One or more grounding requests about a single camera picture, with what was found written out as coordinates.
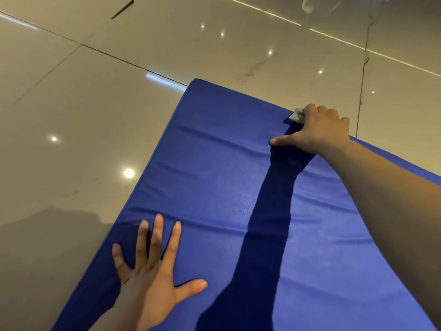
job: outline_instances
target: left hand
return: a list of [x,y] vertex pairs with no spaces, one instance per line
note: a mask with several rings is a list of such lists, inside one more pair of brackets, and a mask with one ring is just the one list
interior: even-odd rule
[[163,226],[163,217],[160,214],[156,215],[147,257],[149,223],[141,222],[136,240],[134,269],[124,261],[123,251],[118,244],[114,244],[112,248],[113,261],[121,280],[121,292],[114,308],[125,316],[137,319],[132,322],[135,322],[138,331],[145,331],[158,325],[176,304],[207,287],[207,282],[202,279],[192,280],[179,287],[174,286],[173,266],[181,236],[181,223],[175,223],[161,260]]

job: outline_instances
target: small white object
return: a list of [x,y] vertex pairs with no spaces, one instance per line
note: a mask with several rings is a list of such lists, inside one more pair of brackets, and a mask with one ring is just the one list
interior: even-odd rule
[[127,168],[125,171],[124,171],[124,176],[126,177],[126,178],[133,178],[134,176],[135,176],[135,172],[131,169],[131,168]]
[[305,111],[303,108],[296,108],[289,119],[300,124],[305,124]]

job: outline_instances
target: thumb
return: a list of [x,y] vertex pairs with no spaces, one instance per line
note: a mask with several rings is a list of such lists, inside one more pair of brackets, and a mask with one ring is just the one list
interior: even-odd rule
[[192,280],[180,285],[176,288],[176,304],[201,292],[202,290],[206,289],[207,286],[207,281],[202,279]]
[[279,136],[279,137],[271,139],[269,141],[269,144],[272,146],[296,145],[299,136],[300,136],[300,132],[296,132],[293,134],[287,134],[285,136]]

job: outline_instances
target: floor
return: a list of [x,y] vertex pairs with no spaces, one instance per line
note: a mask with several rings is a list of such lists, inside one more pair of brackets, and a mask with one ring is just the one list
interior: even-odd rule
[[52,326],[194,78],[291,110],[336,108],[353,136],[441,175],[440,11],[0,0],[0,329]]

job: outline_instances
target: blue fabric cover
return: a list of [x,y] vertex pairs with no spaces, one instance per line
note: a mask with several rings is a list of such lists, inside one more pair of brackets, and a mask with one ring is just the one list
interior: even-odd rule
[[[268,140],[299,129],[291,114],[194,80],[53,331],[85,331],[113,303],[111,256],[131,266],[138,225],[180,220],[175,284],[208,289],[156,330],[435,330],[373,243],[337,174],[319,156]],[[360,142],[441,185],[441,178]]]

